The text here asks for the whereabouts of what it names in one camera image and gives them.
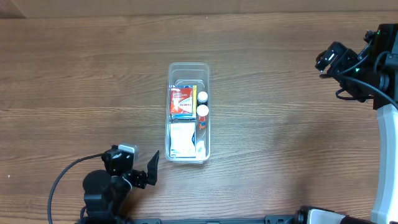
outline wood grain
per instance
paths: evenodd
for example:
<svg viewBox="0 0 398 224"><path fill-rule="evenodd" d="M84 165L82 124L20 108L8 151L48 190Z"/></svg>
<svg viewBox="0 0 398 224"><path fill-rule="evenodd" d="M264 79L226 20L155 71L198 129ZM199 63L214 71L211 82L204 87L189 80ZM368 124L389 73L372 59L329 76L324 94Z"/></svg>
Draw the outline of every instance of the wood grain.
<svg viewBox="0 0 398 224"><path fill-rule="evenodd" d="M369 218L379 132L372 102L337 100L315 57L333 41L359 51L396 12L311 12L0 20L0 223L45 223L55 178L75 159L131 142L136 169L161 151L159 181L137 190L133 218L233 218L301 205ZM164 159L172 62L209 63L210 160ZM84 176L55 191L55 223L73 223Z"/></svg>
<svg viewBox="0 0 398 224"><path fill-rule="evenodd" d="M264 12L396 11L395 0L13 0L27 18L226 14Z"/></svg>

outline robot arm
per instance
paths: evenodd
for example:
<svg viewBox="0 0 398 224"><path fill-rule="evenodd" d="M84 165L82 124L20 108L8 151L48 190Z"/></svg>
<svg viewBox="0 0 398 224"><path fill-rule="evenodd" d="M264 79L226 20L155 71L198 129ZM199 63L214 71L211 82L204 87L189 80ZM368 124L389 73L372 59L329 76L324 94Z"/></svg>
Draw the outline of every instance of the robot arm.
<svg viewBox="0 0 398 224"><path fill-rule="evenodd" d="M133 187L144 189L147 184L156 184L159 151L148 162L148 173L132 168L137 155L138 147L130 144L112 146L102 154L106 170L90 172L83 180L88 216L81 217L80 223L122 223L126 217L119 210Z"/></svg>
<svg viewBox="0 0 398 224"><path fill-rule="evenodd" d="M374 99L373 109L381 136L379 185L371 221L378 224L398 222L398 24L381 24L376 32L368 31L368 45L356 54L334 42L317 57L315 68L334 78L341 89L336 97L361 103ZM352 97L342 97L346 91Z"/></svg>

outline plastic bin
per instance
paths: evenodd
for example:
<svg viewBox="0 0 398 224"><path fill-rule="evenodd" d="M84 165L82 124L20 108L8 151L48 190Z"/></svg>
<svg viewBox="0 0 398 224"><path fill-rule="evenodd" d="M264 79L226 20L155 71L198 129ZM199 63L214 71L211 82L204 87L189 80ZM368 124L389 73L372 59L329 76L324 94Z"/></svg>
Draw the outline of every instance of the plastic bin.
<svg viewBox="0 0 398 224"><path fill-rule="evenodd" d="M210 157L210 124L211 124L211 93L210 93L210 69L205 63L193 62L176 62L169 67L169 84L167 87L167 109L166 109L166 134L165 134L165 156L166 159L173 162L186 163L203 163ZM171 92L173 88L181 86L196 85L198 94L205 91L208 94L207 107L209 113L206 119L206 127L200 129L198 125L197 116L190 119L175 119L170 113ZM176 154L174 149L171 149L172 140L170 136L170 126L175 130L176 126L183 124L183 126L192 127L195 123L195 133L192 137L192 143L195 146L195 153L189 156Z"/></svg>

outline small bottle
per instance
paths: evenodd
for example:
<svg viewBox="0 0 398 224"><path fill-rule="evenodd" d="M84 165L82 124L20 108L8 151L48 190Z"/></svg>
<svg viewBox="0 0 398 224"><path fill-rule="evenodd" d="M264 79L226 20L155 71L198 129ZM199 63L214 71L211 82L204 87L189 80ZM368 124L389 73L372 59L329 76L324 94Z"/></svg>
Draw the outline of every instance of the small bottle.
<svg viewBox="0 0 398 224"><path fill-rule="evenodd" d="M198 106L199 105L207 105L207 98L208 98L207 92L201 91L198 94Z"/></svg>
<svg viewBox="0 0 398 224"><path fill-rule="evenodd" d="M197 114L199 129L205 129L207 123L207 115L209 114L209 108L206 105L200 105L197 108Z"/></svg>

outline bottle cap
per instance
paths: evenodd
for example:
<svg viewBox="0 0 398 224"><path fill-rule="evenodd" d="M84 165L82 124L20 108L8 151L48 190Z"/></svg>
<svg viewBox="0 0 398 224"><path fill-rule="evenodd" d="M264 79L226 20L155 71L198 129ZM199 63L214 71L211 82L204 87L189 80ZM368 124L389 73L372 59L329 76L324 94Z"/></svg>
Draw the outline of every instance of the bottle cap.
<svg viewBox="0 0 398 224"><path fill-rule="evenodd" d="M198 101L199 101L200 103L206 103L207 98L208 98L208 95L207 95L207 92L205 92L205 91L201 91L201 92L198 94Z"/></svg>
<svg viewBox="0 0 398 224"><path fill-rule="evenodd" d="M197 113L199 116L207 116L209 114L209 108L206 105L200 105L197 108Z"/></svg>

